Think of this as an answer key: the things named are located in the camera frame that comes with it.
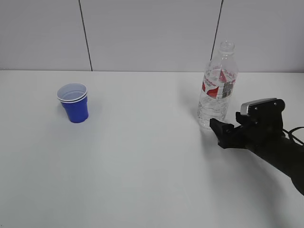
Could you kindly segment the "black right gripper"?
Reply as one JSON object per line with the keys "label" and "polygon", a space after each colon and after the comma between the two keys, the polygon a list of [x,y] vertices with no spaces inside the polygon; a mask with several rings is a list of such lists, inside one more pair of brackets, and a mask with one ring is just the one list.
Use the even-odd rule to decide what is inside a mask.
{"label": "black right gripper", "polygon": [[283,132],[281,114],[242,115],[236,112],[241,126],[210,119],[209,126],[223,149],[247,149],[262,159],[287,159],[289,140]]}

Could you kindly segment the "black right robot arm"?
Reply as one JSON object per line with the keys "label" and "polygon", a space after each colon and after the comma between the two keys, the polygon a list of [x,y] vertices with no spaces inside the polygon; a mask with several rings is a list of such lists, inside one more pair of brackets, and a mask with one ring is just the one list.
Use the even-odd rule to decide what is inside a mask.
{"label": "black right robot arm", "polygon": [[244,116],[236,112],[240,126],[210,119],[210,127],[223,149],[247,149],[288,176],[304,193],[304,147],[286,137],[281,113]]}

